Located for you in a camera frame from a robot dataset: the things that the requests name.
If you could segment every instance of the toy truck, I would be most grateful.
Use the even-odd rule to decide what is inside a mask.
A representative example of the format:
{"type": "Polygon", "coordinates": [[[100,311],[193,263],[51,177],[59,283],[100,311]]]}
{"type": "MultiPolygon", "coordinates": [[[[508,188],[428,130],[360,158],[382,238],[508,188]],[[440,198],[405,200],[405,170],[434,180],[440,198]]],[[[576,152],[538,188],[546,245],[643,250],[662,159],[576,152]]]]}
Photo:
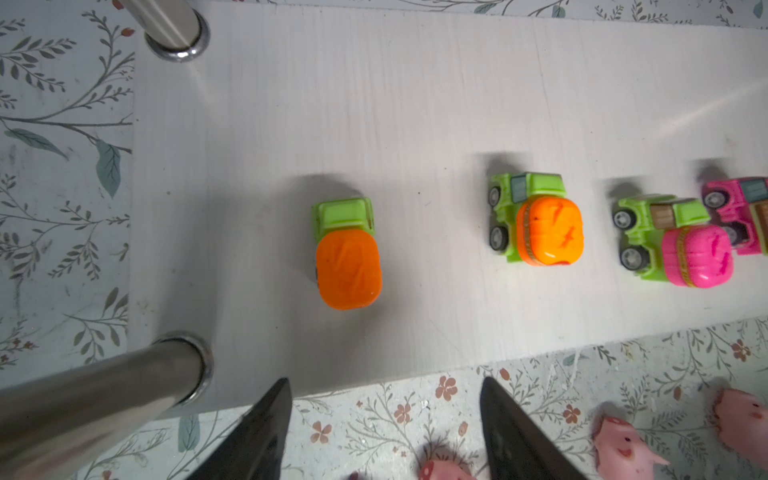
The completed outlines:
{"type": "Polygon", "coordinates": [[[565,198],[557,174],[500,174],[491,177],[488,204],[496,223],[491,248],[509,263],[570,265],[584,252],[581,212],[565,198]]]}
{"type": "Polygon", "coordinates": [[[641,195],[619,200],[614,225],[628,246],[619,259],[643,280],[710,288],[733,275],[728,234],[707,224],[710,215],[697,199],[641,195]]]}
{"type": "Polygon", "coordinates": [[[371,200],[324,202],[312,207],[312,215],[320,296],[337,310],[371,305],[382,291],[371,200]]]}
{"type": "Polygon", "coordinates": [[[717,212],[739,255],[768,255],[768,179],[710,182],[702,193],[704,205],[717,212]]]}

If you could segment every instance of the toy wheel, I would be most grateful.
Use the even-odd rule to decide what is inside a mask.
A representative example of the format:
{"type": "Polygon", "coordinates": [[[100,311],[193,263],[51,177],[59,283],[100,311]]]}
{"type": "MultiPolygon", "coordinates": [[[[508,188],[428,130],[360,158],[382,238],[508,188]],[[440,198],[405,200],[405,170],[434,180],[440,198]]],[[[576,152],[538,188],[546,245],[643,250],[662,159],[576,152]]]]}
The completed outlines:
{"type": "Polygon", "coordinates": [[[725,230],[725,233],[728,233],[728,240],[730,240],[730,244],[733,247],[746,242],[750,238],[746,227],[740,222],[726,223],[723,225],[723,230],[725,230]]]}
{"type": "Polygon", "coordinates": [[[715,190],[704,195],[704,205],[707,205],[709,208],[720,208],[727,204],[729,199],[730,196],[727,192],[715,190]]]}
{"type": "Polygon", "coordinates": [[[504,250],[507,250],[507,245],[509,245],[509,232],[504,227],[493,227],[491,228],[491,236],[490,236],[490,244],[491,248],[494,251],[497,252],[503,252],[504,250]]]}
{"type": "Polygon", "coordinates": [[[650,263],[650,254],[643,247],[627,247],[619,253],[621,265],[627,270],[642,270],[650,263]]]}
{"type": "Polygon", "coordinates": [[[488,191],[488,205],[495,207],[498,205],[498,201],[502,199],[502,189],[500,187],[493,187],[488,191]]]}
{"type": "Polygon", "coordinates": [[[632,210],[622,209],[614,214],[614,225],[622,230],[629,230],[637,223],[637,215],[632,210]]]}

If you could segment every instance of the floral tablecloth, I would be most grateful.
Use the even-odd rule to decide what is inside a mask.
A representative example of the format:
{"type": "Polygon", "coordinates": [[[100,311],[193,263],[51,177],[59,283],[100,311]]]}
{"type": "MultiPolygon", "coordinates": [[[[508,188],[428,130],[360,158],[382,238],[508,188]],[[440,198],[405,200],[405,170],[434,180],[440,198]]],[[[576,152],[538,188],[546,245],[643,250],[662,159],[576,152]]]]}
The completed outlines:
{"type": "MultiPolygon", "coordinates": [[[[268,1],[768,25],[763,0],[268,1]]],[[[0,386],[124,351],[131,328],[133,52],[141,40],[136,30],[119,0],[3,3],[0,386]]],[[[493,376],[590,476],[596,476],[592,421],[597,412],[613,409],[672,461],[657,476],[768,478],[723,449],[713,429],[711,402],[721,386],[768,396],[768,319],[732,320],[297,399],[283,477],[415,478],[426,459],[438,457],[487,478],[478,395],[482,378],[493,376]]],[[[245,409],[152,422],[75,478],[183,478],[245,409]]]]}

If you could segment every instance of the metal pole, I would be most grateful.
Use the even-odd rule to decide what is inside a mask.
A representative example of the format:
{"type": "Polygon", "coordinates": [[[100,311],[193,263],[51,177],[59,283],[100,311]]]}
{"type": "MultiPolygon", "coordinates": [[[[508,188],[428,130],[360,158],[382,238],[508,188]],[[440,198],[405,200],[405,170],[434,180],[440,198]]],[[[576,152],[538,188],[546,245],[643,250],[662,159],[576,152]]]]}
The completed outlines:
{"type": "Polygon", "coordinates": [[[150,50],[168,61],[189,61],[205,50],[210,30],[185,0],[122,0],[144,29],[150,50]]]}
{"type": "Polygon", "coordinates": [[[66,478],[210,380],[210,350],[193,336],[0,392],[0,478],[66,478]]]}

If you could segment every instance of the wooden surface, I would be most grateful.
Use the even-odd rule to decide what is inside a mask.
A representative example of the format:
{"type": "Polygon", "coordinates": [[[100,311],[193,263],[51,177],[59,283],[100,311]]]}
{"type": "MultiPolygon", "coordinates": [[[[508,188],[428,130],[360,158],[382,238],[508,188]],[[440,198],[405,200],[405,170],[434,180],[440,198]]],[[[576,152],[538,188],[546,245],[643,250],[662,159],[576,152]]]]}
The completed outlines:
{"type": "Polygon", "coordinates": [[[208,2],[209,50],[137,52],[129,346],[211,339],[190,408],[450,371],[768,311],[768,259],[730,283],[641,281],[611,195],[768,174],[768,35],[716,27],[208,2]],[[489,174],[557,172],[584,216],[569,267],[488,247],[489,174]],[[310,207],[373,201],[384,290],[336,312],[310,207]]]}

